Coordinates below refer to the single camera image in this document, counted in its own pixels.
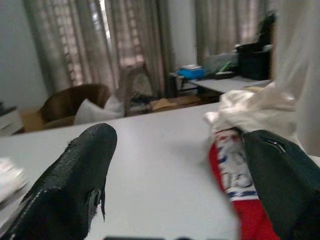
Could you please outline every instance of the beige curtain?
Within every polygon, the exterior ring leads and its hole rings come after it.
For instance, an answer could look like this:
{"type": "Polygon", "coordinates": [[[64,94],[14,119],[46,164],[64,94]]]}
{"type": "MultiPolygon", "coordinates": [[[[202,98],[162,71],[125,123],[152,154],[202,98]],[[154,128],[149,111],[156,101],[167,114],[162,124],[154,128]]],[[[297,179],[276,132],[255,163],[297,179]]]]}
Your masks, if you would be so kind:
{"type": "Polygon", "coordinates": [[[154,94],[168,94],[172,58],[167,1],[105,0],[105,8],[119,69],[144,64],[154,94]]]}
{"type": "Polygon", "coordinates": [[[24,0],[24,5],[50,94],[87,83],[115,90],[101,1],[24,0]]]}
{"type": "Polygon", "coordinates": [[[197,61],[257,40],[259,22],[279,0],[195,0],[197,61]]]}

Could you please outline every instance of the white table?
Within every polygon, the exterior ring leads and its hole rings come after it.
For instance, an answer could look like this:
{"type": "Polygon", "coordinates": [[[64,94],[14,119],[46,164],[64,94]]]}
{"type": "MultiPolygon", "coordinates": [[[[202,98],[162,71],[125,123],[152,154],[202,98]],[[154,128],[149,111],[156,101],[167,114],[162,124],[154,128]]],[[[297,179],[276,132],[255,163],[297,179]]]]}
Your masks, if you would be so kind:
{"type": "MultiPolygon", "coordinates": [[[[88,240],[238,239],[237,217],[207,160],[209,127],[203,114],[217,108],[214,103],[107,122],[116,129],[118,144],[106,178],[106,221],[98,211],[88,240]]],[[[0,156],[11,156],[33,184],[91,125],[1,138],[0,156]]]]}
{"type": "Polygon", "coordinates": [[[190,83],[199,87],[214,90],[220,93],[226,93],[231,90],[241,90],[245,87],[265,87],[270,80],[252,80],[241,76],[235,76],[227,79],[208,79],[208,80],[191,80],[190,83]]]}

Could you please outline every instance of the desk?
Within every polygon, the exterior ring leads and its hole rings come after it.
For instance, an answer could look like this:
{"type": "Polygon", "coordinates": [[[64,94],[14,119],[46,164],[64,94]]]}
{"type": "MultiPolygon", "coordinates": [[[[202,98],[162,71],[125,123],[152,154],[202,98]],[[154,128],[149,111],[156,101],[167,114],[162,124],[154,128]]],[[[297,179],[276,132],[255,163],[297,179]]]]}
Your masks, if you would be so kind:
{"type": "Polygon", "coordinates": [[[244,78],[241,76],[235,76],[233,78],[215,80],[215,79],[208,79],[208,80],[191,80],[190,83],[202,88],[218,91],[220,93],[226,93],[231,90],[241,90],[245,87],[265,87],[271,81],[270,80],[252,80],[248,78],[244,78]]]}
{"type": "MultiPolygon", "coordinates": [[[[106,178],[106,221],[98,208],[86,239],[187,236],[236,240],[238,220],[207,160],[203,114],[218,104],[111,120],[118,144],[106,178]]],[[[92,124],[0,139],[0,155],[25,169],[30,184],[92,124]]]]}

